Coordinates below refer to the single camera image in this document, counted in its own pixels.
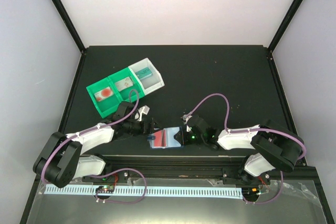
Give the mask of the blue leather card holder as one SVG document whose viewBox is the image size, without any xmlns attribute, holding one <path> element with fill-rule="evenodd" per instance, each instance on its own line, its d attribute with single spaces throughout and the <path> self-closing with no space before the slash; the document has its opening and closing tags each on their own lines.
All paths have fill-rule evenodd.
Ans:
<svg viewBox="0 0 336 224">
<path fill-rule="evenodd" d="M 178 131 L 182 131 L 181 127 L 168 127 L 168 128 L 163 128 L 161 130 L 165 130 L 166 147 L 159 147 L 159 148 L 179 148 L 179 147 L 182 147 L 182 145 L 180 145 L 180 143 L 177 142 L 173 137 L 174 134 L 176 134 Z M 153 147 L 154 133 L 147 136 L 147 141 L 150 145 L 150 148 L 159 149 L 159 148 Z"/>
</svg>

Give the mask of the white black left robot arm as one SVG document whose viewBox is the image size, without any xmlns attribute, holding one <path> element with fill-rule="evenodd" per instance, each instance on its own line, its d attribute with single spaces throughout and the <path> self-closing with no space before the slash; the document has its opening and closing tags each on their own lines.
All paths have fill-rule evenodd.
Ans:
<svg viewBox="0 0 336 224">
<path fill-rule="evenodd" d="M 154 118 L 148 117 L 148 112 L 146 105 L 137 109 L 133 103 L 121 102 L 114 113 L 91 128 L 69 134 L 53 133 L 34 162 L 33 172 L 44 183 L 58 188 L 89 175 L 102 182 L 108 181 L 113 169 L 104 158 L 84 157 L 83 154 L 123 134 L 138 136 L 159 131 L 161 127 Z"/>
</svg>

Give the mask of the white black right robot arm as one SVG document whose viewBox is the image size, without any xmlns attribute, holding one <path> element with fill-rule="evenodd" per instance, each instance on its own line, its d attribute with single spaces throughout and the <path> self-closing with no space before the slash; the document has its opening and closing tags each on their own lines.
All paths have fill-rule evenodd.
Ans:
<svg viewBox="0 0 336 224">
<path fill-rule="evenodd" d="M 307 152 L 304 141 L 272 120 L 241 129 L 216 129 L 198 115 L 184 115 L 184 126 L 175 134 L 181 145 L 203 144 L 209 149 L 254 150 L 236 169 L 223 174 L 239 185 L 255 184 L 257 178 L 272 171 L 292 172 L 298 160 Z"/>
</svg>

